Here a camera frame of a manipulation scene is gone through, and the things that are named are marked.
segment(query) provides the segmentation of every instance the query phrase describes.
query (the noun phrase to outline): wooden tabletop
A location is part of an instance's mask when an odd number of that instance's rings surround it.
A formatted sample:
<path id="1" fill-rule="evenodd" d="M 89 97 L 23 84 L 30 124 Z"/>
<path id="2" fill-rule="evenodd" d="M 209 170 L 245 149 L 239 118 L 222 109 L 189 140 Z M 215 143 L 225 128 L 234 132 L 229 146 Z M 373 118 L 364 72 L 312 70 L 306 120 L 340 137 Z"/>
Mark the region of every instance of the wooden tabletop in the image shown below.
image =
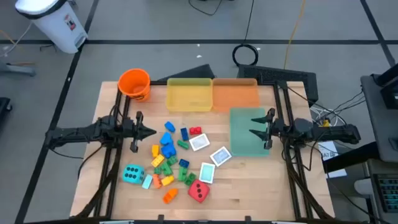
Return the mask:
<path id="1" fill-rule="evenodd" d="M 305 96 L 302 82 L 290 82 L 288 85 Z M 93 121 L 106 116 L 114 105 L 117 93 L 116 82 L 103 82 Z M 178 164 L 172 166 L 175 181 L 160 189 L 153 184 L 149 190 L 140 185 L 123 182 L 123 169 L 128 164 L 145 167 L 146 174 L 153 174 L 151 146 L 158 144 L 163 133 L 164 123 L 171 121 L 176 127 L 175 141 L 180 138 L 180 128 L 201 126 L 210 140 L 210 146 L 193 152 L 176 146 L 178 159 L 190 162 L 188 173 L 199 175 L 202 162 L 212 163 L 209 155 L 222 146 L 229 149 L 229 114 L 228 113 L 176 113 L 165 107 L 166 86 L 151 86 L 150 100 L 145 103 L 131 101 L 129 116 L 135 118 L 137 111 L 144 114 L 144 125 L 157 130 L 157 134 L 139 141 L 139 152 L 129 150 L 132 139 L 125 139 L 118 183 L 116 187 L 112 219 L 156 220 L 159 214 L 166 220 L 244 220 L 250 215 L 253 220 L 294 220 L 292 199 L 286 164 L 280 154 L 282 144 L 273 138 L 273 147 L 268 157 L 233 157 L 215 170 L 215 179 L 210 186 L 210 194 L 203 203 L 198 203 L 188 195 L 188 186 L 177 180 Z M 292 91 L 289 92 L 295 118 L 311 120 L 308 103 Z M 274 92 L 271 86 L 259 86 L 261 107 L 267 111 L 276 108 Z M 90 155 L 99 143 L 87 145 L 85 157 Z M 72 205 L 71 215 L 80 212 L 98 189 L 105 149 L 93 156 L 81 170 Z M 303 163 L 309 163 L 310 149 L 302 149 Z M 323 173 L 320 155 L 314 151 L 312 171 L 306 171 L 308 188 L 320 205 L 334 216 L 330 193 Z M 171 188 L 178 188 L 178 195 L 166 205 L 162 198 Z M 105 213 L 103 202 L 101 214 Z M 305 209 L 300 200 L 302 216 Z"/>

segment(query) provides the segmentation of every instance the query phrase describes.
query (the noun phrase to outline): gray floor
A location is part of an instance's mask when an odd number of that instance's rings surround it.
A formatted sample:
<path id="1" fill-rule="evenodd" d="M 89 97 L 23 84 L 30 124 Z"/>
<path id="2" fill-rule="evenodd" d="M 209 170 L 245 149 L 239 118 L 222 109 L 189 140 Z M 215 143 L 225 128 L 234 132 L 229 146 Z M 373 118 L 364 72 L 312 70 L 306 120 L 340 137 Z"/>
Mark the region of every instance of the gray floor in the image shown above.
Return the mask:
<path id="1" fill-rule="evenodd" d="M 76 14 L 85 24 L 94 0 L 78 1 Z M 196 2 L 212 11 L 218 1 Z M 367 0 L 377 25 L 386 40 L 397 40 L 398 3 L 394 0 Z M 289 39 L 299 15 L 300 1 L 256 1 L 248 39 Z M 0 29 L 17 39 L 28 21 L 13 9 L 14 1 L 0 2 Z M 187 1 L 178 0 L 100 0 L 90 27 L 91 40 L 187 40 L 242 39 L 246 31 L 250 1 L 225 1 L 213 17 L 194 11 Z M 32 27 L 26 40 L 47 39 Z M 360 1 L 307 0 L 305 13 L 295 39 L 300 40 L 377 40 Z M 44 133 L 48 129 L 73 55 L 53 48 L 39 51 L 38 44 L 22 44 L 4 62 L 34 62 L 37 76 L 0 75 L 0 96 L 12 99 L 14 110 L 0 135 L 0 221 L 11 223 L 16 217 Z M 286 45 L 255 44 L 258 65 L 282 68 Z M 100 84 L 117 80 L 129 68 L 143 68 L 153 80 L 209 63 L 218 77 L 235 77 L 238 69 L 231 59 L 234 44 L 156 44 L 85 45 L 78 62 L 59 126 L 89 124 L 93 119 Z M 398 58 L 398 46 L 389 45 Z M 253 56 L 242 49 L 238 60 L 249 63 Z M 319 103 L 333 108 L 359 93 L 361 75 L 382 73 L 389 68 L 379 44 L 369 45 L 292 45 L 287 68 L 315 72 Z M 357 125 L 361 144 L 374 140 L 366 105 L 344 111 L 347 122 Z M 85 145 L 67 145 L 64 154 L 82 156 Z M 26 221 L 67 218 L 76 186 L 79 160 L 66 159 L 49 152 Z M 333 180 L 355 195 L 352 182 L 363 176 L 361 166 L 348 169 L 348 177 Z M 332 191 L 337 217 L 366 220 Z M 354 197 L 366 208 L 364 200 Z"/>

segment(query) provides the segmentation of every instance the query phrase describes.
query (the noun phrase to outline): trash can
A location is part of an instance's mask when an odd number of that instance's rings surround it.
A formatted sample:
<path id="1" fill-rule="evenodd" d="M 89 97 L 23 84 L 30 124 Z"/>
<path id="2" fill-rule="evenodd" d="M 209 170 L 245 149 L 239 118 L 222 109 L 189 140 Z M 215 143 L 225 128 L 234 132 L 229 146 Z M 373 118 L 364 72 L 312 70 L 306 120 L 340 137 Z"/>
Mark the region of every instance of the trash can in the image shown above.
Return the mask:
<path id="1" fill-rule="evenodd" d="M 67 0 L 18 0 L 15 8 L 63 52 L 78 52 L 88 38 Z"/>

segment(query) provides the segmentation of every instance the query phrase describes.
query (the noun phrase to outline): orange bin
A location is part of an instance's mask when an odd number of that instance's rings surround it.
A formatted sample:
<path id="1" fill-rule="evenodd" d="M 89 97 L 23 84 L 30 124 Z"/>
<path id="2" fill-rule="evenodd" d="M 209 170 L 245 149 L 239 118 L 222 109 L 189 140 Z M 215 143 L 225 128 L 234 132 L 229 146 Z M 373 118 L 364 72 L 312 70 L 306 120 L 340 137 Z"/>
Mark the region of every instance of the orange bin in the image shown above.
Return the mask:
<path id="1" fill-rule="evenodd" d="M 254 78 L 213 79 L 213 110 L 229 113 L 230 108 L 257 108 L 260 105 Z"/>
<path id="2" fill-rule="evenodd" d="M 150 76 L 140 68 L 127 70 L 120 76 L 118 87 L 136 101 L 146 101 L 150 96 Z"/>

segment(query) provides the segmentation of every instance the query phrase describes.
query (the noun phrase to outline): card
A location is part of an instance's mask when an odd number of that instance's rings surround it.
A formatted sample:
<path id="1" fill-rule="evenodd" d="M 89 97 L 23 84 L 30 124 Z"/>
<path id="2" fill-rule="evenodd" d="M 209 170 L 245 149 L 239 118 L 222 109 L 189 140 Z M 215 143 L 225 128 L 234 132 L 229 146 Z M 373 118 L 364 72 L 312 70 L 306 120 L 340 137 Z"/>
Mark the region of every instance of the card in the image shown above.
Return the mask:
<path id="1" fill-rule="evenodd" d="M 216 164 L 217 167 L 222 165 L 224 162 L 226 162 L 228 159 L 230 159 L 231 153 L 223 146 L 221 149 L 217 150 L 214 152 L 212 155 L 210 155 L 211 160 Z"/>
<path id="2" fill-rule="evenodd" d="M 197 137 L 189 139 L 189 143 L 191 144 L 194 151 L 203 149 L 204 147 L 210 145 L 209 139 L 207 138 L 206 134 L 201 134 Z"/>
<path id="3" fill-rule="evenodd" d="M 212 184 L 215 169 L 216 166 L 214 164 L 208 164 L 206 162 L 202 162 L 200 168 L 199 180 L 204 183 Z"/>

